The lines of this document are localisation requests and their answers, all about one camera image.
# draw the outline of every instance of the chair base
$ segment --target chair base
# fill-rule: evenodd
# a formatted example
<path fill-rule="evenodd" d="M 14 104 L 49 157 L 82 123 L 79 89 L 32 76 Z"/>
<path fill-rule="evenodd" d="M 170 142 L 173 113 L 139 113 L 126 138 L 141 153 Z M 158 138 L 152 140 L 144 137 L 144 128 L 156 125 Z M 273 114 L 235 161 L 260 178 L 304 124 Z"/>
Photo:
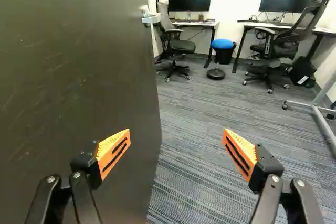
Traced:
<path fill-rule="evenodd" d="M 189 66 L 179 66 L 176 64 L 176 61 L 174 60 L 173 63 L 166 69 L 163 69 L 163 71 L 168 71 L 168 74 L 165 77 L 165 82 L 170 82 L 170 77 L 173 74 L 178 74 L 180 76 L 184 76 L 187 80 L 191 80 L 191 77 L 189 76 Z"/>
<path fill-rule="evenodd" d="M 223 80 L 225 72 L 222 69 L 214 68 L 207 71 L 206 76 L 213 80 Z"/>
<path fill-rule="evenodd" d="M 269 93 L 269 94 L 273 93 L 273 84 L 280 85 L 284 89 L 289 88 L 288 84 L 273 83 L 271 81 L 269 71 L 267 71 L 265 73 L 256 73 L 256 72 L 250 72 L 249 71 L 249 72 L 246 72 L 245 75 L 248 76 L 249 73 L 253 74 L 254 76 L 250 77 L 250 78 L 246 78 L 242 83 L 243 85 L 247 85 L 248 81 L 262 81 L 266 84 L 266 87 L 268 88 L 267 93 Z"/>

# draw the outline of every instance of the screw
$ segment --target screw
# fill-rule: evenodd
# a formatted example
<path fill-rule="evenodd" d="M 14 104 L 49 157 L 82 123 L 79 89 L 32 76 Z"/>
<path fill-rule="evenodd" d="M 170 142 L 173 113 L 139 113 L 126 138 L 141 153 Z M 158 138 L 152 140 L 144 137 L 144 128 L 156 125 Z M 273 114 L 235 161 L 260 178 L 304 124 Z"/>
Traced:
<path fill-rule="evenodd" d="M 279 182 L 279 178 L 277 176 L 272 176 L 274 182 Z"/>
<path fill-rule="evenodd" d="M 55 177 L 54 176 L 50 176 L 47 178 L 48 183 L 54 182 L 55 181 Z"/>
<path fill-rule="evenodd" d="M 80 176 L 80 173 L 75 173 L 74 178 L 78 178 Z"/>
<path fill-rule="evenodd" d="M 305 183 L 302 180 L 298 180 L 298 184 L 299 184 L 299 186 L 302 186 L 302 187 L 305 186 L 304 185 Z"/>

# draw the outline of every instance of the door handle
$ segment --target door handle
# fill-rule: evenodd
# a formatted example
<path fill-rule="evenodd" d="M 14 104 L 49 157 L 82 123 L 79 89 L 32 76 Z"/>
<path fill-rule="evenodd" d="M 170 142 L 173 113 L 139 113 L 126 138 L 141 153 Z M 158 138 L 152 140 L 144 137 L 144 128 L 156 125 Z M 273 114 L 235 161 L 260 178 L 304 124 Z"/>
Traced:
<path fill-rule="evenodd" d="M 143 5 L 140 7 L 142 11 L 143 18 L 141 19 L 144 24 L 155 24 L 160 22 L 161 14 L 160 13 L 150 13 L 148 5 Z"/>

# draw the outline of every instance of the chair seat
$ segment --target chair seat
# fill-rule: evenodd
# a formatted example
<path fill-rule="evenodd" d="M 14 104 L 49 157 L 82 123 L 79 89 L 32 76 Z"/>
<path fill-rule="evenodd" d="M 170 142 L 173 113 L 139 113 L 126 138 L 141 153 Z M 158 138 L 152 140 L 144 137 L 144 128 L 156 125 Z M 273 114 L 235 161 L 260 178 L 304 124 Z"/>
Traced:
<path fill-rule="evenodd" d="M 258 52 L 261 55 L 264 54 L 265 52 L 265 43 L 263 44 L 256 44 L 256 45 L 252 45 L 250 46 L 250 49 L 252 51 Z M 274 45 L 274 51 L 272 52 L 272 58 L 282 58 L 282 57 L 292 57 L 294 56 L 298 51 L 298 47 L 297 46 L 291 46 L 291 47 L 287 47 L 287 48 L 283 48 L 283 47 L 279 47 L 277 45 Z"/>
<path fill-rule="evenodd" d="M 192 54 L 196 49 L 195 43 L 187 40 L 171 40 L 170 46 L 175 50 L 185 51 L 190 54 Z"/>

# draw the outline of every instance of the black stool base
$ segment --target black stool base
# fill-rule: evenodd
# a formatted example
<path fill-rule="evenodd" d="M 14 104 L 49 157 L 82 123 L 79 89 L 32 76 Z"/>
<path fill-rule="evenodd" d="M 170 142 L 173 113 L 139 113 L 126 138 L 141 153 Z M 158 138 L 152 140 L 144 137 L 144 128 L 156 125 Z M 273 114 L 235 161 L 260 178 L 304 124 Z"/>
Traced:
<path fill-rule="evenodd" d="M 223 80 L 225 77 L 225 72 L 219 68 L 210 69 L 207 71 L 206 76 L 214 80 Z"/>

